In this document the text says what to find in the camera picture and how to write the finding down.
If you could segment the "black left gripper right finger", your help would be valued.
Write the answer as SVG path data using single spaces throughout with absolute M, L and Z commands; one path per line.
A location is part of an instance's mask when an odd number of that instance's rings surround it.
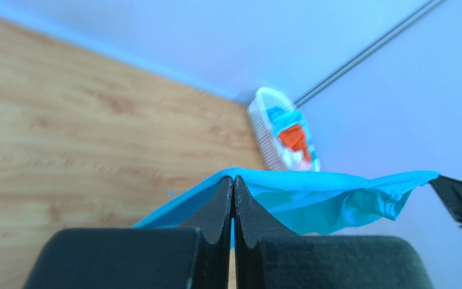
M 238 288 L 432 288 L 414 248 L 388 236 L 302 236 L 233 184 Z

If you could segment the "teal t shirt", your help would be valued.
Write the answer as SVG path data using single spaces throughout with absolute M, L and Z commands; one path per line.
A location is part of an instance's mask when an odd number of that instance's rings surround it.
M 331 172 L 224 169 L 159 207 L 134 228 L 174 228 L 214 195 L 225 177 L 240 176 L 250 194 L 270 214 L 297 234 L 330 234 L 396 220 L 411 192 L 439 177 L 434 171 L 404 172 L 380 178 Z

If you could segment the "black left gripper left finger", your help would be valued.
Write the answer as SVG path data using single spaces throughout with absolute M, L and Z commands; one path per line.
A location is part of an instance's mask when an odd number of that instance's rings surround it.
M 64 229 L 25 288 L 227 288 L 233 181 L 173 229 Z

